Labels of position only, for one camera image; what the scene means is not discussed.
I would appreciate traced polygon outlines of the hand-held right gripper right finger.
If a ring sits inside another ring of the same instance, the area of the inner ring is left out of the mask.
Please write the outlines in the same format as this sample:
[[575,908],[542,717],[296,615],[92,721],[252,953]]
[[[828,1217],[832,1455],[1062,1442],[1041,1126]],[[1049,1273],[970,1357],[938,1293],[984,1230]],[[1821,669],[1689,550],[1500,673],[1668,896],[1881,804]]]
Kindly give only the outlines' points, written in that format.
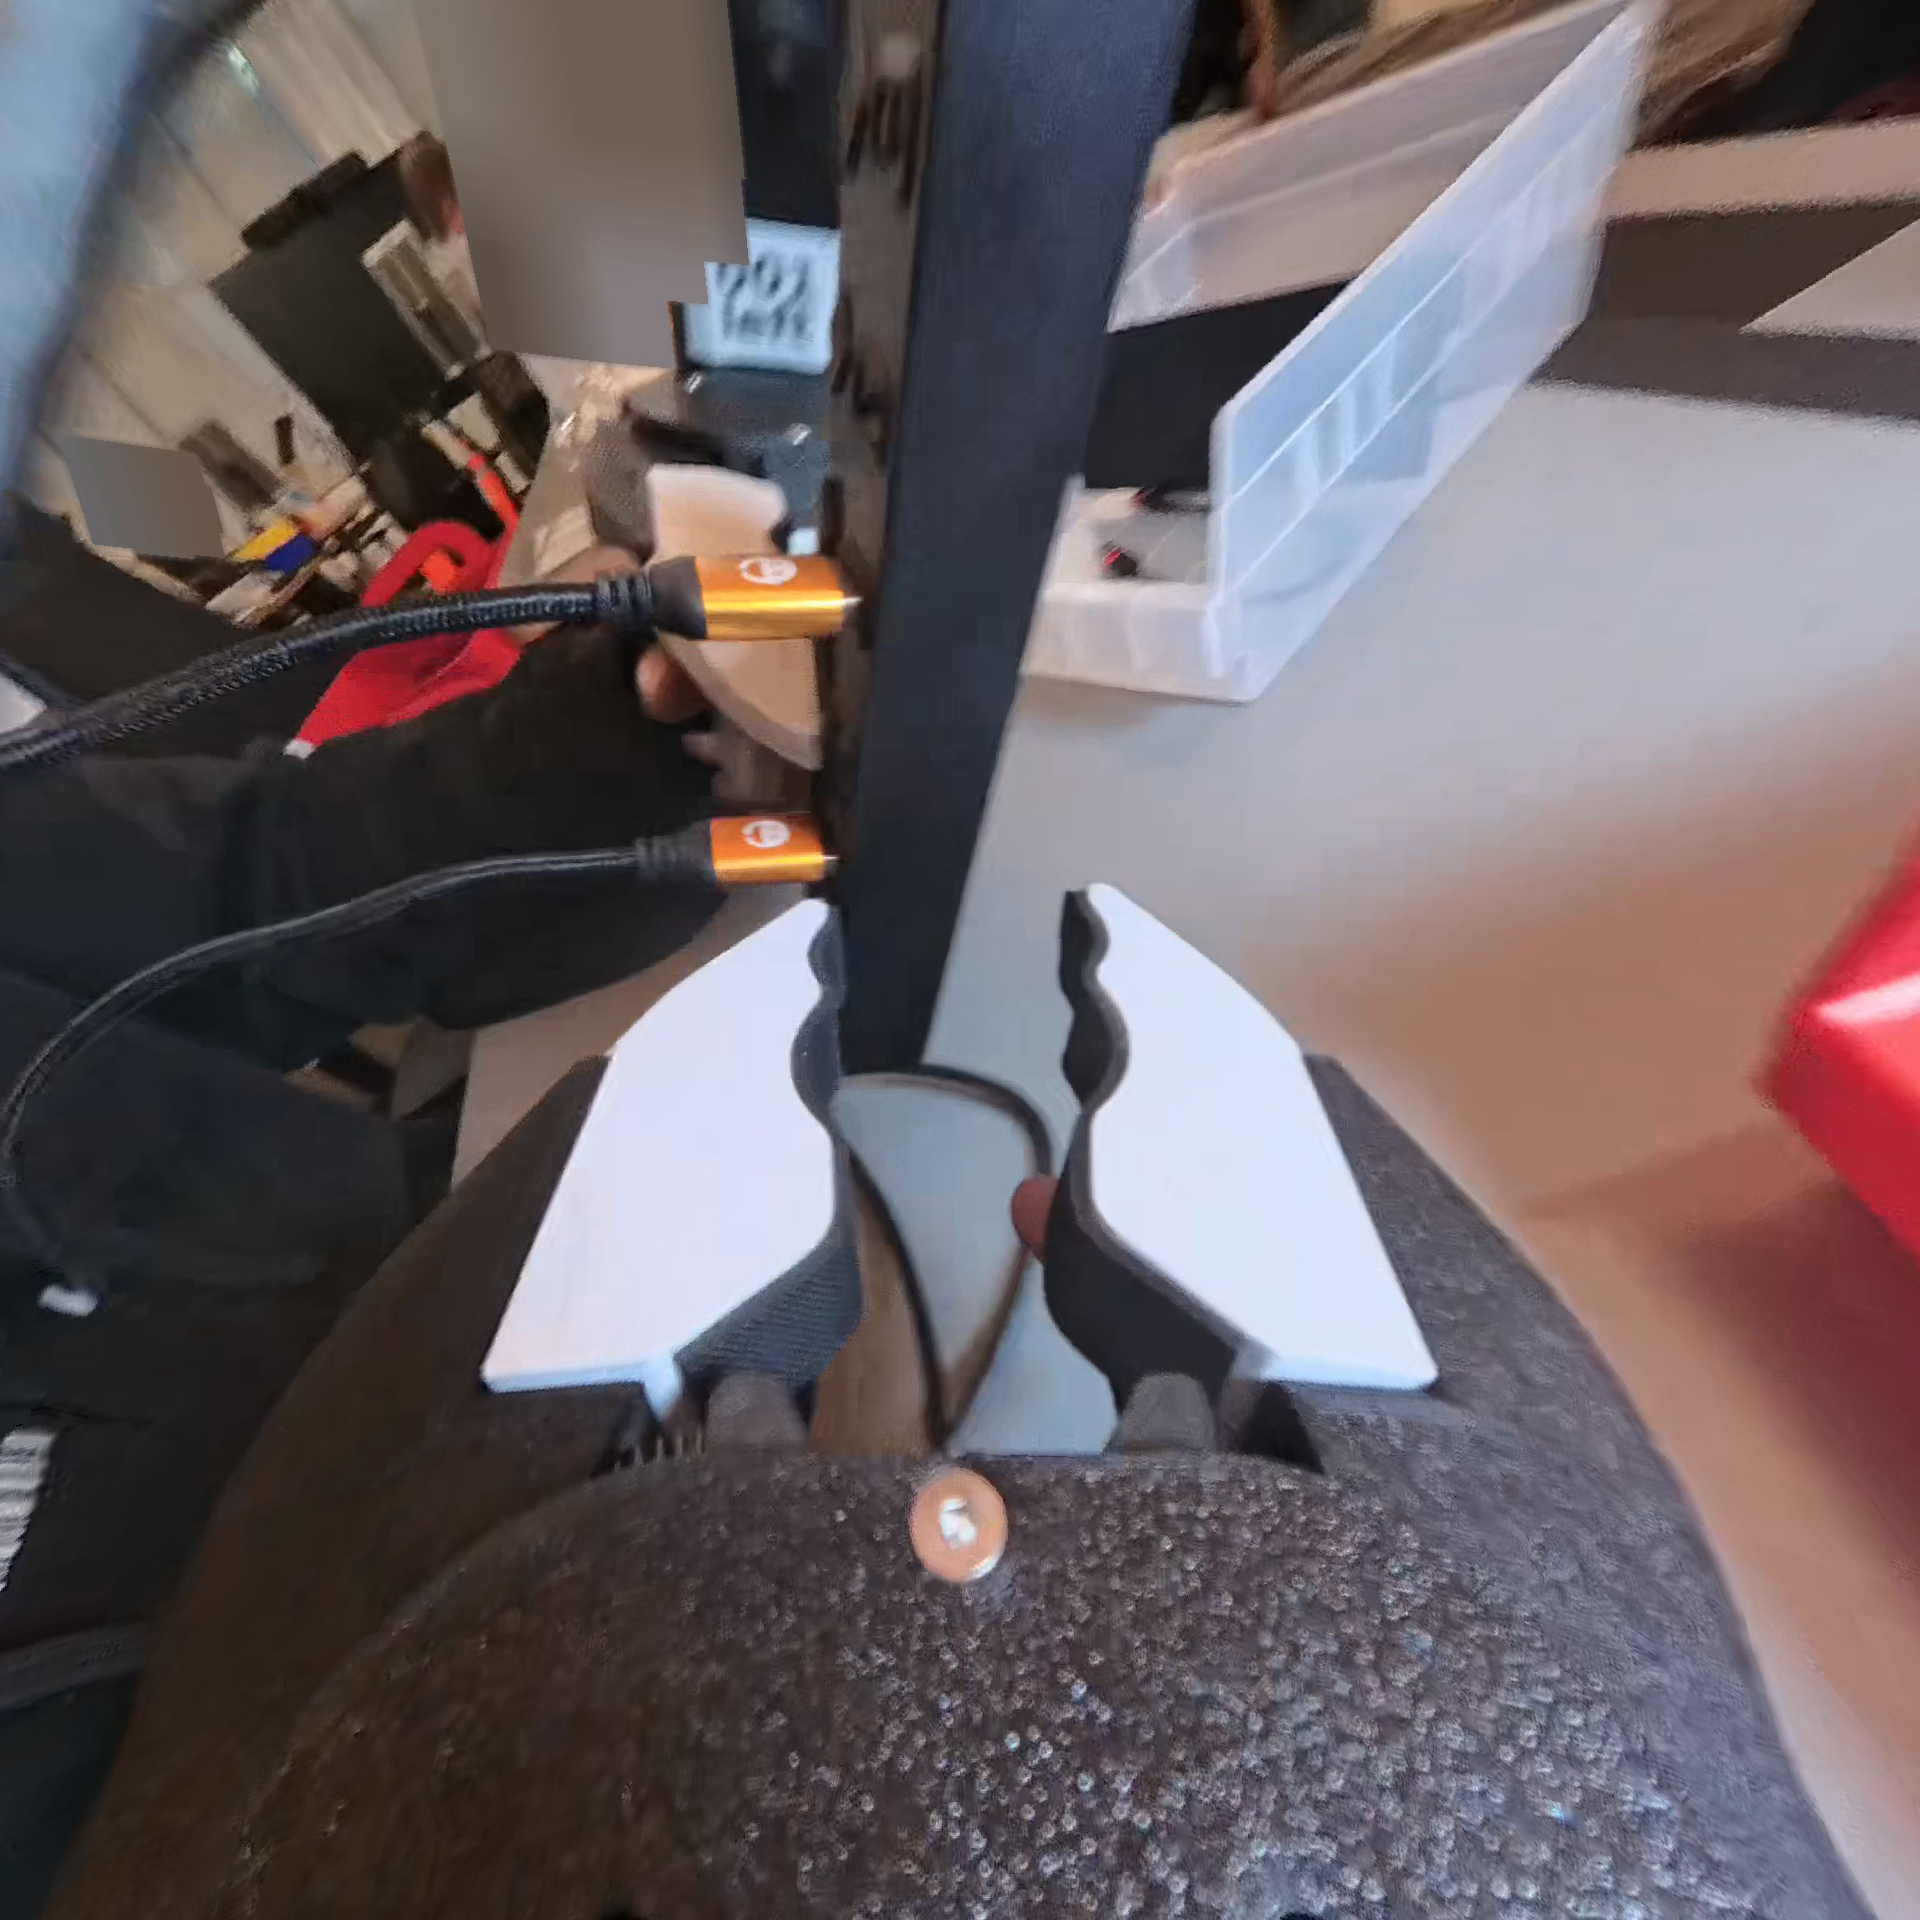
[[1438,1359],[1303,1046],[1108,882],[1062,898],[1077,1113],[1040,1240],[1047,1314],[1125,1410],[1182,1378],[1415,1396]]

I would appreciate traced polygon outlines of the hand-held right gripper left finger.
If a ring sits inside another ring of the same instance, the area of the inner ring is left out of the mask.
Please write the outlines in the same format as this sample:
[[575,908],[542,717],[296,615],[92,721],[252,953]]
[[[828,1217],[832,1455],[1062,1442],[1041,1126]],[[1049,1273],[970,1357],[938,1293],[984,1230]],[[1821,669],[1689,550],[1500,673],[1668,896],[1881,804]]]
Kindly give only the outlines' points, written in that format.
[[481,1357],[494,1393],[634,1385],[657,1420],[733,1375],[804,1396],[857,1330],[834,1125],[837,913],[804,898],[613,1045]]

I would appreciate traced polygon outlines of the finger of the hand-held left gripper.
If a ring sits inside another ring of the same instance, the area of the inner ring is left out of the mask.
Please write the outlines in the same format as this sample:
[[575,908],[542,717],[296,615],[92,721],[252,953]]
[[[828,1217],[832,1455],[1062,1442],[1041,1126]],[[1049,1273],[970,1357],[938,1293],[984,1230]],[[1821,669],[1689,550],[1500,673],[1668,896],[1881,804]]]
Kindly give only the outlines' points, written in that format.
[[653,463],[645,472],[652,559],[785,554],[778,482],[706,463]]

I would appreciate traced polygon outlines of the black usb hub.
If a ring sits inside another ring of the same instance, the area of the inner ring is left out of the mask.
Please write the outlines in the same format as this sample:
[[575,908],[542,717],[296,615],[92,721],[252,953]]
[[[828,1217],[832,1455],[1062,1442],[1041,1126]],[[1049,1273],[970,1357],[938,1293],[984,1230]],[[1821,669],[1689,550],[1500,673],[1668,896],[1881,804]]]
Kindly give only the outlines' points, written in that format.
[[814,799],[855,1073],[927,1041],[1190,13],[842,7],[823,550],[857,613],[814,649]]

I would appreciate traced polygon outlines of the red plastic bin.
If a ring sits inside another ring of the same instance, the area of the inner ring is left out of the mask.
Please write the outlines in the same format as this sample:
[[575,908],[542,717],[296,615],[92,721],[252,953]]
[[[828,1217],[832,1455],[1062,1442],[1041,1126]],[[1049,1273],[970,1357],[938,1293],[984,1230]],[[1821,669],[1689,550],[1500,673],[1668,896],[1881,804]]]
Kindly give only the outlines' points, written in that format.
[[1856,912],[1783,1009],[1770,1109],[1911,1252],[1917,1246],[1917,857]]

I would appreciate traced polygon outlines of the clear plastic bin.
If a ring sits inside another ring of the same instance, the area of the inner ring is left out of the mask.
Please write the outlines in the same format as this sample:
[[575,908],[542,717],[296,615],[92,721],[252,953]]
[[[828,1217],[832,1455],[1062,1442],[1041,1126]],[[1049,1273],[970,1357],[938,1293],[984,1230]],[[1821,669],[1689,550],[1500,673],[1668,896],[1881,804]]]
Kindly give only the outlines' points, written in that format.
[[1247,704],[1584,320],[1652,5],[1554,5],[1186,158],[1110,327],[1350,281],[1212,423],[1209,485],[1069,479],[1031,679]]

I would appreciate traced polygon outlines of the person's left hand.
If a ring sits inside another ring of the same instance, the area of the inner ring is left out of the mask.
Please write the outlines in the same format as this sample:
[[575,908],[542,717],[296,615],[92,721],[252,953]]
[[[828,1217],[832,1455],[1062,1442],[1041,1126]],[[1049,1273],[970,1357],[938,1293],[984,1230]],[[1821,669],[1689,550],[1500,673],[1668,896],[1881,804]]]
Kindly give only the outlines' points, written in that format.
[[[260,781],[248,913],[281,920],[486,857],[556,857],[751,809],[808,776],[714,714],[662,645],[556,628],[508,679]],[[272,985],[351,1024],[489,1025],[689,943],[713,901],[620,878],[501,880],[281,958]]]

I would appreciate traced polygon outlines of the black monitor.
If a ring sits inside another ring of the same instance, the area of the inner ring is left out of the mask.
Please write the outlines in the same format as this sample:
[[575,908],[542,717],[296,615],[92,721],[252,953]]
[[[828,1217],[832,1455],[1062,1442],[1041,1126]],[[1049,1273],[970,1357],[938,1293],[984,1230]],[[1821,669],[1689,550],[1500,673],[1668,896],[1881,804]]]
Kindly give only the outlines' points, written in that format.
[[405,424],[474,394],[463,366],[432,353],[366,265],[398,226],[408,226],[398,158],[351,151],[257,212],[239,258],[208,284],[359,463]]

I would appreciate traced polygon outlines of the black divider in clear bin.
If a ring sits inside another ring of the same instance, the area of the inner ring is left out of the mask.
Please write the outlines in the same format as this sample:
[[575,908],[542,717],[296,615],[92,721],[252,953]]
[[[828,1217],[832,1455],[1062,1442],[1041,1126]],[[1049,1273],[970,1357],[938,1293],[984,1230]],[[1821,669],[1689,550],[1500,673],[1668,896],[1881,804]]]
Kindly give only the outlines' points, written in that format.
[[1213,418],[1348,284],[1333,278],[1108,330],[1078,471],[1085,489],[1209,490]]

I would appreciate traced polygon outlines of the person's black printed clothing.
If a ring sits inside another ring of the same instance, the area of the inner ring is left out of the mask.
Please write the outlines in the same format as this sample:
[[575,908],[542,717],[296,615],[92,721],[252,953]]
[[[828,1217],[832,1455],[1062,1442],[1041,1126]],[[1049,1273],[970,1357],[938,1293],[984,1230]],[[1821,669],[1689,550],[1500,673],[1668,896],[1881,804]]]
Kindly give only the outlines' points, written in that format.
[[4,1221],[4,1916],[46,1905],[210,1508],[454,1137],[151,1024],[34,1100],[58,1263]]

